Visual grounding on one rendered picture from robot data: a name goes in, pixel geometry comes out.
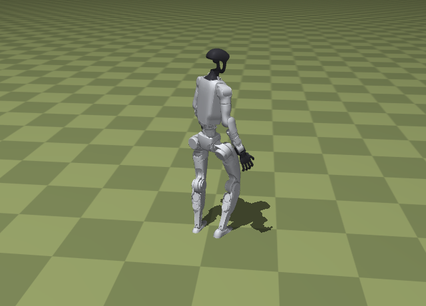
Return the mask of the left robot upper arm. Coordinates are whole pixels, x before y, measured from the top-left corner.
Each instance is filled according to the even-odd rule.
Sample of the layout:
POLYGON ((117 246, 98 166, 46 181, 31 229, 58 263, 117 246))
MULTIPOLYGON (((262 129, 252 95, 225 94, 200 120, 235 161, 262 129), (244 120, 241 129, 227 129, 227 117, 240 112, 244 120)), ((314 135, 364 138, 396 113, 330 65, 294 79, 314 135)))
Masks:
POLYGON ((202 78, 202 76, 199 76, 196 79, 196 90, 195 90, 195 93, 194 93, 194 99, 193 99, 193 103, 192 103, 192 106, 193 106, 195 111, 197 111, 198 84, 199 84, 199 81, 200 81, 201 78, 202 78))

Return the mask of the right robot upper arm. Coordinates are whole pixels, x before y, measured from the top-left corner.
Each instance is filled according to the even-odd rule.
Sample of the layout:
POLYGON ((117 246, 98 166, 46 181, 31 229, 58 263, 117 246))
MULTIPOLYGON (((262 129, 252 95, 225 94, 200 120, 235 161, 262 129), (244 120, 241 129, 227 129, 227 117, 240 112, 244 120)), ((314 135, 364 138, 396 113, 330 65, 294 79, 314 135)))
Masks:
POLYGON ((220 99, 220 110, 222 115, 222 125, 228 128, 228 119, 231 117, 232 89, 225 84, 217 84, 217 96, 220 99))

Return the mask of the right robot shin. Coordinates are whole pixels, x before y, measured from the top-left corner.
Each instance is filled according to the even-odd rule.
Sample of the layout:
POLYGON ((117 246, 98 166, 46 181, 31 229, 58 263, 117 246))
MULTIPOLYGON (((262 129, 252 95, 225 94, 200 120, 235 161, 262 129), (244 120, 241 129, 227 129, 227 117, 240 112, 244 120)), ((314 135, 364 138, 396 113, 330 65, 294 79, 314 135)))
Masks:
POLYGON ((222 200, 222 215, 218 229, 222 226, 222 231, 225 231, 230 214, 234 211, 238 197, 240 195, 240 184, 235 182, 232 186, 231 193, 225 192, 222 200))

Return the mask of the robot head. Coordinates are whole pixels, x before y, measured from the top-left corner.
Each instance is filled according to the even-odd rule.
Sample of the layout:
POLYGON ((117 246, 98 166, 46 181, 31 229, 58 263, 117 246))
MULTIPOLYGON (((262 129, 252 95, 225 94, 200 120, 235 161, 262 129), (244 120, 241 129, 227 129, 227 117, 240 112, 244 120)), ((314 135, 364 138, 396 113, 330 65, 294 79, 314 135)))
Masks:
POLYGON ((211 69, 210 73, 204 77, 206 80, 218 80, 217 77, 219 76, 219 73, 223 73, 226 69, 226 62, 230 58, 230 55, 222 50, 222 49, 211 49, 206 54, 206 58, 213 60, 214 63, 216 63, 216 69, 211 69), (221 70, 220 68, 220 61, 223 62, 223 68, 221 70))

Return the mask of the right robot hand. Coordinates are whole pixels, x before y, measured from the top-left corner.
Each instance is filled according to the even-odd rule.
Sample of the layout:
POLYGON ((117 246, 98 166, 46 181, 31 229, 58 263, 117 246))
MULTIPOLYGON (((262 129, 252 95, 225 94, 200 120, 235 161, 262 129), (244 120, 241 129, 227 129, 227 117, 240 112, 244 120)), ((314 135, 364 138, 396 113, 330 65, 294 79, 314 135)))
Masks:
POLYGON ((253 166, 253 163, 252 163, 251 159, 254 160, 254 157, 251 156, 251 155, 249 155, 249 153, 246 152, 245 148, 244 148, 244 150, 241 153, 239 153, 236 148, 234 148, 234 149, 235 149, 237 155, 240 155, 240 163, 241 163, 242 168, 243 168, 242 171, 244 172, 244 170, 247 171, 248 169, 250 169, 251 166, 253 166), (251 163, 251 165, 250 165, 250 163, 251 163), (248 166, 247 166, 247 164, 248 164, 248 166), (245 169, 244 165, 245 165, 246 169, 245 169))

